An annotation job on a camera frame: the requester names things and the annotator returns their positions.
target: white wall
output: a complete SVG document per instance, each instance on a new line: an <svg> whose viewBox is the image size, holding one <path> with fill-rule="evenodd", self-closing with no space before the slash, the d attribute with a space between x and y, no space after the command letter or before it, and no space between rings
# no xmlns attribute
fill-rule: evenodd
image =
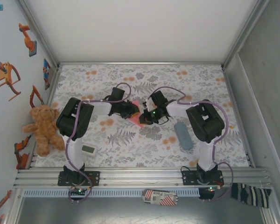
<svg viewBox="0 0 280 224"><path fill-rule="evenodd" d="M45 91L43 81L43 59L46 57L41 46L37 45L37 54L28 56L28 49L24 44L24 35L19 31L19 23L26 25L23 15L15 1L0 0L3 11L0 11L0 62L10 62L18 70L21 81L14 85L21 94L8 101L14 94L7 85L0 87L0 200L11 189L17 173L14 144L25 139L27 134L22 133L23 125L33 122L29 113L31 109L29 96L32 85L35 85L46 100L49 89ZM33 34L28 31L32 40ZM29 148L34 145L30 140Z"/></svg>
<svg viewBox="0 0 280 224"><path fill-rule="evenodd" d="M257 0L26 2L61 62L223 62Z"/></svg>

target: red and white box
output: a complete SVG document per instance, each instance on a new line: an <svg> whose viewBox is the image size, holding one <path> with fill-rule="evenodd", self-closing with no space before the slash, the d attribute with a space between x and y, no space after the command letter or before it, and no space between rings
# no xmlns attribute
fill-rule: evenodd
<svg viewBox="0 0 280 224"><path fill-rule="evenodd" d="M171 191L145 189L142 191L142 200L146 204L176 206L178 197L175 192Z"/></svg>

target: black cable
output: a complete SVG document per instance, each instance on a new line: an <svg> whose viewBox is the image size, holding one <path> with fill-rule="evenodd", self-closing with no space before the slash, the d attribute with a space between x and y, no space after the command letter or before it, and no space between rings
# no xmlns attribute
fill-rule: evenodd
<svg viewBox="0 0 280 224"><path fill-rule="evenodd" d="M188 169L188 171L191 171L188 167L182 166L182 167L181 167L181 173L182 173L182 168L186 168L186 169Z"/></svg>

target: teddy bear arm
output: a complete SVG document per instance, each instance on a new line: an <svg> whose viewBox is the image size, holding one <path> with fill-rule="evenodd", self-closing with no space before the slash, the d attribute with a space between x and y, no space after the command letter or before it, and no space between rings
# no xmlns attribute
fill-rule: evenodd
<svg viewBox="0 0 280 224"><path fill-rule="evenodd" d="M23 127L23 132L24 133L36 132L36 130L37 130L37 125L36 124L25 125Z"/></svg>

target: gray sponge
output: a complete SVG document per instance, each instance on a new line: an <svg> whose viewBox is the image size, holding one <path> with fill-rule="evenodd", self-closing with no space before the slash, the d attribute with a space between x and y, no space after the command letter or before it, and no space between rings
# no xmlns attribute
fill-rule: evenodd
<svg viewBox="0 0 280 224"><path fill-rule="evenodd" d="M183 122L177 122L174 125L174 129L177 135L177 138L184 150L191 150L194 146L194 143L190 137L187 126Z"/></svg>

